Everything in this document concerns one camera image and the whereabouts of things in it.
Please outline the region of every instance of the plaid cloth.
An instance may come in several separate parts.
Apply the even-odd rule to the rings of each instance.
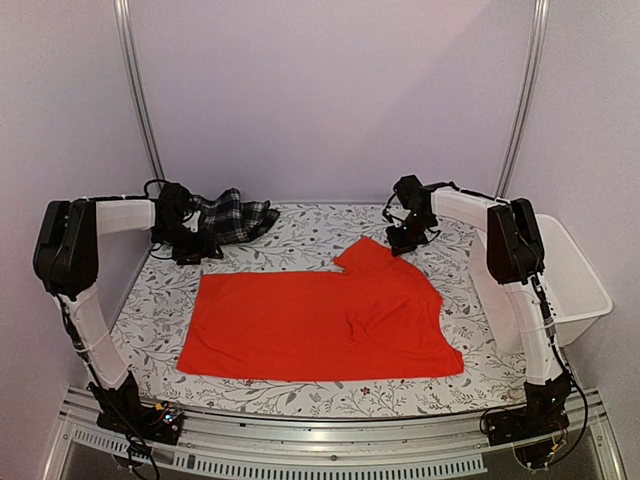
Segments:
[[[242,203],[236,188],[214,201],[200,195],[193,195],[192,201],[200,212],[198,230],[214,232],[220,245],[251,242],[265,234],[280,216],[279,211],[270,208],[269,201]]]

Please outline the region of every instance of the white bin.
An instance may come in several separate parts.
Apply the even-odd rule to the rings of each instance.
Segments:
[[[567,230],[549,215],[536,215],[545,250],[542,276],[560,345],[575,341],[598,317],[611,311],[611,298]],[[476,231],[469,271],[500,350],[521,353],[513,309],[486,267],[487,235]]]

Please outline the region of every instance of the aluminum frame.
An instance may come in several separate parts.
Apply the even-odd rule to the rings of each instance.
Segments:
[[[595,389],[586,395],[600,467],[605,478],[622,480],[624,469],[600,396]],[[579,430],[584,418],[579,395],[569,397],[566,410],[570,430]],[[124,436],[98,428],[98,413],[89,392],[69,388],[45,480],[59,480],[71,442],[126,456]],[[485,453],[530,442],[489,446],[478,429],[481,414],[316,420],[188,407],[178,445],[156,444],[154,458],[164,468],[230,479],[457,478],[483,471]],[[422,469],[432,473],[421,474]]]
[[[538,78],[540,59],[544,46],[544,37],[547,30],[547,18],[549,15],[549,0],[536,0],[533,24],[531,27],[531,39],[529,40],[529,52],[527,55],[527,65],[525,69],[524,81],[520,92],[520,99],[516,110],[516,117],[511,129],[511,136],[507,146],[507,153],[502,164],[498,186],[495,196],[504,198],[507,196],[509,185],[513,177],[520,145],[524,136],[524,130],[529,116],[531,100]]]
[[[118,25],[118,35],[120,37],[120,47],[124,57],[125,71],[131,89],[136,117],[140,132],[142,133],[142,141],[151,172],[154,178],[165,179],[164,169],[160,161],[160,153],[156,145],[153,127],[151,126],[151,117],[147,107],[147,100],[142,88],[142,79],[140,77],[140,67],[138,65],[138,55],[136,54],[136,46],[134,42],[133,26],[131,24],[131,12],[129,10],[129,0],[114,0],[116,11],[116,21]]]

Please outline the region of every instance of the red cloth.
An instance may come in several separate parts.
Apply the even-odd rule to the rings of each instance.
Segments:
[[[366,237],[334,262],[345,271],[204,275],[178,370],[287,381],[462,373],[422,272]]]

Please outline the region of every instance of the floral print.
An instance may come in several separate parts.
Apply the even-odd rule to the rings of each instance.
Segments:
[[[276,208],[281,217],[267,234],[250,244],[223,247],[222,260],[178,266],[149,258],[111,334],[121,356],[131,364],[142,395],[222,410],[311,417],[455,413],[523,400],[524,357],[496,350],[471,283],[468,256],[473,231],[448,219],[440,219],[442,234],[434,243],[403,258],[422,270],[442,295],[442,332],[463,353],[463,374],[364,382],[277,382],[186,375],[176,370],[202,274],[340,271],[333,257],[361,236],[386,243],[387,224],[379,205]]]

